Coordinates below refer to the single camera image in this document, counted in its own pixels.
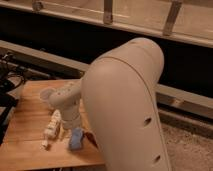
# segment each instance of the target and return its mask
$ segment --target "blue object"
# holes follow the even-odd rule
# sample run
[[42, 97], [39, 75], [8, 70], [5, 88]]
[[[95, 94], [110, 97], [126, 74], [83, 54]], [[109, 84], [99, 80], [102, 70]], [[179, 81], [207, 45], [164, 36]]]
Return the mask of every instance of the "blue object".
[[82, 148], [82, 137], [83, 130], [81, 128], [75, 128], [72, 130], [72, 136], [69, 140], [69, 149], [70, 150], [79, 150]]

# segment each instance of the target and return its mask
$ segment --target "wooden table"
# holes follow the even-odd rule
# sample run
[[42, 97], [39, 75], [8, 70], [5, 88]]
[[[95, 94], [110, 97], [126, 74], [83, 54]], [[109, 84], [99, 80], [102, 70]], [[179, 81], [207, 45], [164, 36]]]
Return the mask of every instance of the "wooden table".
[[[30, 170], [104, 164], [98, 149], [87, 138], [83, 149], [67, 149], [69, 138], [56, 140], [49, 151], [41, 146], [43, 131], [50, 121], [51, 110], [39, 99], [47, 87], [60, 87], [67, 81], [29, 81], [23, 88], [19, 104], [12, 116], [3, 144], [0, 146], [0, 170]], [[91, 131], [84, 107], [80, 105], [83, 128]]]

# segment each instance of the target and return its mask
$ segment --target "screw hole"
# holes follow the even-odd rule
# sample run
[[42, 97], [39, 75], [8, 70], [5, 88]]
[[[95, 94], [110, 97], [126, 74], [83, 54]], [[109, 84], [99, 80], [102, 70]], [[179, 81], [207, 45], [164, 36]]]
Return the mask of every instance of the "screw hole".
[[152, 118], [147, 118], [147, 119], [143, 122], [143, 126], [145, 127], [145, 126], [149, 125], [149, 124], [151, 123], [151, 121], [152, 121]]
[[161, 158], [161, 156], [158, 155], [158, 156], [154, 159], [153, 164], [156, 164], [157, 162], [159, 162], [159, 161], [160, 161], [160, 158]]

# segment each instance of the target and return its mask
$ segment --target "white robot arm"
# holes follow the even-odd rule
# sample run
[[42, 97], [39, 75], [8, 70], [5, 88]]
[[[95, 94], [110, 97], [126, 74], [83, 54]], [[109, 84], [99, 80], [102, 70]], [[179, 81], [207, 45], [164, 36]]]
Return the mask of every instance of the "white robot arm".
[[50, 104], [69, 128], [81, 92], [109, 171], [171, 171], [155, 98], [163, 65], [157, 44], [133, 39], [97, 58], [79, 83], [52, 94]]

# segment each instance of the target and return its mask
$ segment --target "black surface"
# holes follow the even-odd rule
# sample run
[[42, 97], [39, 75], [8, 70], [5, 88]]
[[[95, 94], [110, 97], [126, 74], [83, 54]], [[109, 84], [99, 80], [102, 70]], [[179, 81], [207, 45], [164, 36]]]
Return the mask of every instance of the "black surface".
[[[144, 35], [0, 8], [0, 39], [91, 63]], [[160, 83], [213, 97], [213, 49], [149, 37], [165, 55]]]

